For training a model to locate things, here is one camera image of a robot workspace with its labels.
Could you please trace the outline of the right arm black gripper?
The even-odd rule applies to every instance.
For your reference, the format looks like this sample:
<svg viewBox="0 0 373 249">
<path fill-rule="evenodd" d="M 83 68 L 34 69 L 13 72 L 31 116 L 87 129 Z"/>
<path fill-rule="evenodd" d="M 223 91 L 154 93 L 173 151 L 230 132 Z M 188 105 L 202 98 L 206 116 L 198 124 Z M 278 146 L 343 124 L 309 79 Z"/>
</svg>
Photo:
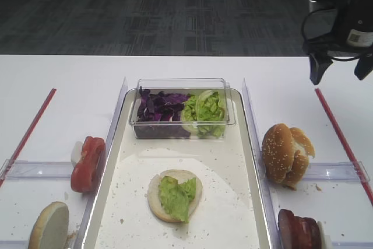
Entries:
<svg viewBox="0 0 373 249">
<path fill-rule="evenodd" d="M 329 51 L 355 53 L 359 59 L 354 74 L 364 80 L 373 70 L 372 57 L 372 0 L 309 0 L 309 14 L 335 10 L 336 17 L 330 32 L 308 38 L 305 33 L 303 50 L 309 55 L 310 75 L 318 85 L 325 71 L 333 64 Z"/>
</svg>

